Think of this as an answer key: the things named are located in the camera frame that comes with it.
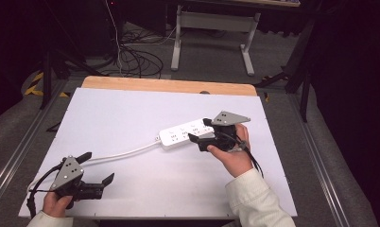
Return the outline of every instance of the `table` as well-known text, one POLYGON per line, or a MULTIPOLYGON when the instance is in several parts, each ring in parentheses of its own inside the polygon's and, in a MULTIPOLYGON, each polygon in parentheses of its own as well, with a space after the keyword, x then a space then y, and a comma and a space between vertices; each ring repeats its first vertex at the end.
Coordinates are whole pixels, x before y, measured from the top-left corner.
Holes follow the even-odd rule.
MULTIPOLYGON (((96 158, 139 148, 158 130, 200 116, 214 118, 222 107, 251 117, 245 125, 255 138, 251 142, 251 147, 256 148, 253 155, 261 160, 266 181, 281 198, 282 207, 297 216, 260 98, 248 84, 88 77, 75 91, 39 176, 61 157, 78 157, 91 151, 96 158), (202 91, 211 95, 194 94, 202 91)), ((86 183, 100 182, 112 172, 115 178, 102 200, 75 203, 74 209, 68 211, 73 217, 235 218, 224 190, 232 177, 213 156, 199 152, 197 145, 191 143, 168 151, 152 147, 129 158, 83 164, 83 168, 86 183)), ((52 182, 50 177, 43 187, 52 182)), ((36 198, 36 203, 42 206, 41 199, 36 198)), ((26 214, 23 204, 20 216, 26 214)))
MULTIPOLYGON (((300 5, 299 2, 283 2, 275 0, 233 0, 230 2, 234 6, 237 4, 255 4, 255 5, 268 5, 275 7, 292 7, 296 8, 300 5)), ((254 76, 254 69, 250 60, 250 45, 254 37, 255 30, 261 13, 256 12, 253 17, 241 17, 232 15, 217 15, 210 13, 197 13, 182 11, 182 5, 178 5, 177 18, 176 18, 176 38, 172 56, 171 69, 177 71, 179 69, 179 59, 181 54, 181 28, 193 27, 203 29, 219 29, 227 31, 249 32, 246 44, 240 45, 243 61, 246 66, 247 74, 254 76)))

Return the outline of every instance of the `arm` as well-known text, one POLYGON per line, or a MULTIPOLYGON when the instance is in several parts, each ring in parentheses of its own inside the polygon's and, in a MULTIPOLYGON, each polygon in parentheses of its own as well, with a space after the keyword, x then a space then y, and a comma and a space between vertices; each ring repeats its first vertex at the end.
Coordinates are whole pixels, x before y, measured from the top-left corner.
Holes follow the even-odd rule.
POLYGON ((27 227, 47 226, 47 227, 70 227, 73 225, 73 218, 65 217, 65 209, 69 205, 72 197, 62 197, 58 199, 55 192, 48 192, 43 199, 43 210, 28 223, 27 227))
MULTIPOLYGON (((236 125, 236 133, 241 140, 249 141, 245 126, 236 125)), ((242 226, 295 226, 291 216, 280 207, 278 197, 252 167, 246 152, 228 153, 214 146, 209 146, 208 150, 235 177, 226 185, 226 192, 233 213, 239 216, 242 226)))

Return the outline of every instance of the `yellow and black tape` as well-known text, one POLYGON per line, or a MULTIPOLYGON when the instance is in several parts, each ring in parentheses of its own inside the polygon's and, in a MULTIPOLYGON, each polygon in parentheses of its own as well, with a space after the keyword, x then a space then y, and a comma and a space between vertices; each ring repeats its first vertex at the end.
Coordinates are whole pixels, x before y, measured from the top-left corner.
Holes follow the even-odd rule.
MULTIPOLYGON (((43 96, 43 91, 37 91, 36 86, 39 84, 40 80, 43 78, 43 72, 34 77, 33 81, 31 81, 27 90, 25 91, 25 95, 34 95, 34 96, 43 96)), ((60 93, 61 97, 70 97, 71 93, 62 92, 60 93)))

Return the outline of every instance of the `power strip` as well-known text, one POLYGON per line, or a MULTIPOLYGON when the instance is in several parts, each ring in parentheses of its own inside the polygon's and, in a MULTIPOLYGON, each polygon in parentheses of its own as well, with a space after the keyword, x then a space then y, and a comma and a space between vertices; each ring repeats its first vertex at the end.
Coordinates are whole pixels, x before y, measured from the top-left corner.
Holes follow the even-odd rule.
POLYGON ((188 133, 192 133, 196 136, 207 136, 207 134, 211 134, 213 136, 213 132, 214 129, 212 127, 205 126, 202 119, 199 119, 162 130, 159 133, 159 137, 161 139, 163 149, 169 150, 191 143, 188 133))

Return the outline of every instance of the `white jacket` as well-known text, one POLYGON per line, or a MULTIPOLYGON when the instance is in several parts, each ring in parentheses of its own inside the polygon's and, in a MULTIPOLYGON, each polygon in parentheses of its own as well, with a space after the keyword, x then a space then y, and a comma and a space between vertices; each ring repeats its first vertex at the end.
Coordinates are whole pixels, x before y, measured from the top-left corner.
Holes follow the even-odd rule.
MULTIPOLYGON (((239 216, 243 227, 295 226, 293 219, 279 205, 278 197, 256 169, 251 169, 236 177, 226 185, 229 205, 239 216)), ((30 221, 28 227, 70 227, 73 218, 52 218, 40 212, 30 221)), ((236 221, 227 226, 235 226, 236 221)))

